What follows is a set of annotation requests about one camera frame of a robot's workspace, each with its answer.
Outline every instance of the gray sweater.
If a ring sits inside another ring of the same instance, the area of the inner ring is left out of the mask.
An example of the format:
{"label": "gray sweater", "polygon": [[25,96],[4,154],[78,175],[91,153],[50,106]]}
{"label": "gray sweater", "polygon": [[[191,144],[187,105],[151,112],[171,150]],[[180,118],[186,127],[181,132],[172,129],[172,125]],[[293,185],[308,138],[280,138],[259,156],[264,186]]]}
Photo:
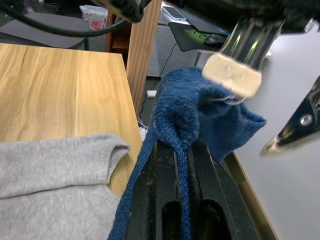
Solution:
{"label": "gray sweater", "polygon": [[106,186],[128,145],[112,134],[0,144],[1,240],[105,240]]}

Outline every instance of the wooden table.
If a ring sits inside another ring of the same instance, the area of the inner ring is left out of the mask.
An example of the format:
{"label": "wooden table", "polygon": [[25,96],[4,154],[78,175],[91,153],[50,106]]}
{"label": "wooden table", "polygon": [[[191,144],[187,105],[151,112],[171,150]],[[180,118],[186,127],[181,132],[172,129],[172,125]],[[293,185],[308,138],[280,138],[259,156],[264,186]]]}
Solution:
{"label": "wooden table", "polygon": [[111,133],[131,147],[110,189],[121,195],[142,141],[120,54],[0,44],[0,142]]}

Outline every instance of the wood grain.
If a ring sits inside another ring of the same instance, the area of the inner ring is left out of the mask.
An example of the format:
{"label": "wood grain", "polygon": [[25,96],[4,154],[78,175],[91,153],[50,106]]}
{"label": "wood grain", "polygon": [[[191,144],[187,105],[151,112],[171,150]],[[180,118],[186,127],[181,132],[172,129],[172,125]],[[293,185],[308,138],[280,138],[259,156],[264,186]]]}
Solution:
{"label": "wood grain", "polygon": [[0,142],[111,133],[131,147],[109,187],[121,195],[142,142],[120,54],[0,44]]}
{"label": "wood grain", "polygon": [[143,97],[161,2],[160,0],[151,1],[144,9],[142,21],[139,24],[133,24],[131,29],[126,75],[136,114],[138,114]]}

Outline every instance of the plastic bag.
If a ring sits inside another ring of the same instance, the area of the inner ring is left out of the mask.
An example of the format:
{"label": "plastic bag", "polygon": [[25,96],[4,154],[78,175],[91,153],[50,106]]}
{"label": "plastic bag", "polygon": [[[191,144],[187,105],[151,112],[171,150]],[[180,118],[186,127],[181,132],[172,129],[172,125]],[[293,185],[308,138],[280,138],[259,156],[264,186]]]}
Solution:
{"label": "plastic bag", "polygon": [[82,19],[86,20],[91,30],[101,30],[107,26],[108,9],[99,6],[80,6]]}

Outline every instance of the black chair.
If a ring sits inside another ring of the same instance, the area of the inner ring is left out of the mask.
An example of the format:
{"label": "black chair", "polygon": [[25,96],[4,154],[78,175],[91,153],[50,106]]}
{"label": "black chair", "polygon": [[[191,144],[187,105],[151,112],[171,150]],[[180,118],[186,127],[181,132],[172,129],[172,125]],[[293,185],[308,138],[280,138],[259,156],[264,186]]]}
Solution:
{"label": "black chair", "polygon": [[[89,31],[88,23],[80,18],[34,12],[32,0],[23,0],[28,18],[56,28],[74,31]],[[13,20],[0,27],[0,42],[23,44],[62,49],[78,49],[84,43],[84,49],[89,50],[87,37],[69,37],[52,34]]]}

